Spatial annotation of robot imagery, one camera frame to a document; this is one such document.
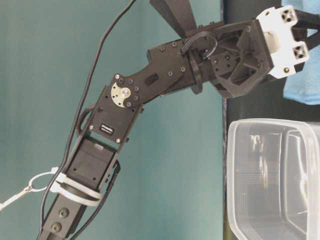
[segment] clear plastic container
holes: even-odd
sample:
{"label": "clear plastic container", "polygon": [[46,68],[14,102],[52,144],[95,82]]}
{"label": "clear plastic container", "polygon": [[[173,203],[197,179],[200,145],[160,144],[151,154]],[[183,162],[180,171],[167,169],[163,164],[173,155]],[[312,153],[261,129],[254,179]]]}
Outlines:
{"label": "clear plastic container", "polygon": [[320,240],[319,140],[316,123],[230,125],[227,208],[239,240]]}

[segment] black bracket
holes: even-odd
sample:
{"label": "black bracket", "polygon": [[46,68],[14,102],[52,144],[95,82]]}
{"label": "black bracket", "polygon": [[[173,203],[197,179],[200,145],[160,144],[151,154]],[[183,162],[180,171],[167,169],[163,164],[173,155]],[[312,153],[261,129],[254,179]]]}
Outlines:
{"label": "black bracket", "polygon": [[182,47],[181,40],[161,45],[144,69],[130,76],[113,77],[118,87],[130,89],[131,95],[123,101],[125,107],[134,108],[151,101],[190,71],[187,57],[180,52]]}

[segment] white bracket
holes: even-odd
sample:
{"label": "white bracket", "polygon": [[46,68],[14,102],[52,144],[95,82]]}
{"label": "white bracket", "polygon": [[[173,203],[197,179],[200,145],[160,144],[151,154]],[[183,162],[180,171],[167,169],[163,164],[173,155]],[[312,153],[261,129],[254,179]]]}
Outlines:
{"label": "white bracket", "polygon": [[295,65],[310,58],[306,43],[296,41],[292,32],[292,27],[298,22],[295,9],[291,5],[278,9],[271,7],[257,19],[274,65],[269,74],[277,79],[295,74]]}
{"label": "white bracket", "polygon": [[[86,199],[80,196],[77,196],[67,190],[65,190],[61,184],[68,184],[71,187],[85,193],[86,195],[92,197],[92,199]],[[66,197],[67,199],[70,199],[76,203],[83,204],[86,206],[97,206],[100,203],[100,200],[102,198],[102,194],[94,191],[74,180],[71,178],[68,178],[64,173],[60,173],[58,177],[56,178],[55,182],[53,183],[52,187],[50,188],[50,191],[52,193],[59,193]]]}

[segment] screw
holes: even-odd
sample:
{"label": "screw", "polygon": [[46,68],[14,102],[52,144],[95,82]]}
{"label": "screw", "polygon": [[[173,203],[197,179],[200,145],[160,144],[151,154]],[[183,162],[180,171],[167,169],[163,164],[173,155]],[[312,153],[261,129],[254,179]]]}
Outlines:
{"label": "screw", "polygon": [[60,232],[61,229],[62,229],[62,225],[61,225],[61,223],[59,223],[59,222],[55,222],[55,223],[52,224],[52,226],[51,226],[51,230],[52,230],[54,233]]}
{"label": "screw", "polygon": [[69,210],[66,207],[63,207],[59,210],[59,217],[65,219],[69,216]]}
{"label": "screw", "polygon": [[129,94],[129,91],[128,91],[127,89],[124,89],[124,90],[122,91],[122,94],[126,96],[126,95]]}

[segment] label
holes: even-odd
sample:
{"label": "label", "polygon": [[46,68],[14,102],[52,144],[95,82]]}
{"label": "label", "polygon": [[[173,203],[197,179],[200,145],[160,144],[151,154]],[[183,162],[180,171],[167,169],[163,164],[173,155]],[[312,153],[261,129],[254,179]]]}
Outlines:
{"label": "label", "polygon": [[104,125],[104,124],[101,125],[100,130],[101,130],[102,132],[105,132],[106,134],[111,135],[111,136],[112,136],[112,135],[114,134],[114,132],[115,132],[115,130],[114,130],[112,127],[107,126],[107,125]]}

